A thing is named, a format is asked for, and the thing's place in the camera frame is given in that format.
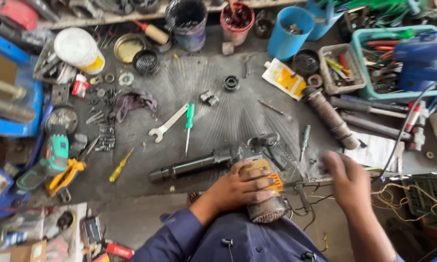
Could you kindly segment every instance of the plastic lid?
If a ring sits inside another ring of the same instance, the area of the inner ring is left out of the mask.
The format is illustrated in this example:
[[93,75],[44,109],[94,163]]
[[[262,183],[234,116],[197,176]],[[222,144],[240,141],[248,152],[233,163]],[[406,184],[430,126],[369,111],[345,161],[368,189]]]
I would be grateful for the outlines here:
[[63,61],[74,66],[85,66],[93,62],[97,44],[88,32],[71,27],[58,33],[54,50]]

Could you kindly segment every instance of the cloth rag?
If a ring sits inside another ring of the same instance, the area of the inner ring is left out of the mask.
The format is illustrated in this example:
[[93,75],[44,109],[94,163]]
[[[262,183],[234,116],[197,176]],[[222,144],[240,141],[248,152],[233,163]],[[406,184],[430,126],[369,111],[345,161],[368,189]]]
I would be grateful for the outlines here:
[[142,107],[157,110],[157,100],[147,90],[128,90],[118,95],[114,110],[117,121],[123,122],[129,110]]

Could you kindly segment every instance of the yellow-handled screwdriver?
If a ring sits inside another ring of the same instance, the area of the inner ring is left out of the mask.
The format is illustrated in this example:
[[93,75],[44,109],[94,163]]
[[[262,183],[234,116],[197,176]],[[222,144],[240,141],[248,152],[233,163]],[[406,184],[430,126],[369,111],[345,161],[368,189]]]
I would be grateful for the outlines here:
[[131,155],[131,152],[133,152],[133,149],[128,153],[126,158],[120,162],[120,164],[117,166],[117,168],[115,168],[115,171],[110,175],[110,177],[109,177],[110,182],[114,182],[115,179],[117,179],[118,175],[122,172],[122,168],[125,166],[126,160],[128,159],[129,155]]

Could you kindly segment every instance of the cardboard box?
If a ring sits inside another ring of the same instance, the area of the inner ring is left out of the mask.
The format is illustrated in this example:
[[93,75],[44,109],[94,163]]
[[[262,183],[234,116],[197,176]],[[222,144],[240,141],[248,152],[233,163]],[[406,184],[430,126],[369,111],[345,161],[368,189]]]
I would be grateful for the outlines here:
[[0,250],[0,262],[40,262],[45,260],[46,240]]

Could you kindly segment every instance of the teal cordless drill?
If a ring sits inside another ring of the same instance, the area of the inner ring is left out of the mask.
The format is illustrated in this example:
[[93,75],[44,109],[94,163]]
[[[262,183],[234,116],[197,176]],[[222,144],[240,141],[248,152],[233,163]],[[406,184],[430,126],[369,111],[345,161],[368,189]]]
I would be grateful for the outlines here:
[[12,191],[26,194],[41,185],[48,177],[54,177],[65,171],[68,165],[68,137],[65,127],[52,126],[44,156],[32,168],[18,177]]

